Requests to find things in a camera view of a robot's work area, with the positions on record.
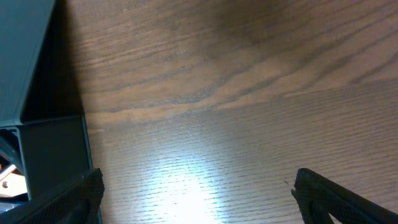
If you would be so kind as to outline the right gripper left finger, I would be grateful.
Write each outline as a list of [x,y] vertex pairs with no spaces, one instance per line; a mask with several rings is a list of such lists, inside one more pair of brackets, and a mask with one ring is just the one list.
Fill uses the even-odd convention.
[[1,223],[99,223],[104,195],[100,169],[89,169],[1,214]]

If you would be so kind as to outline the orange scraper wooden handle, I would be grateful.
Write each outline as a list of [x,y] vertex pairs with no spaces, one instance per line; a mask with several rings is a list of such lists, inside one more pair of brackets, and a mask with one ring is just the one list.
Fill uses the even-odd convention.
[[10,164],[1,170],[1,197],[15,197],[27,193],[25,176],[17,174],[17,167]]

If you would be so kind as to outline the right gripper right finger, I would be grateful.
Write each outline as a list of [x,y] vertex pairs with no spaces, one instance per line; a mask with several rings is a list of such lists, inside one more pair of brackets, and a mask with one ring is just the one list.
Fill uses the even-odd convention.
[[291,190],[304,223],[397,223],[397,214],[308,169],[297,171]]

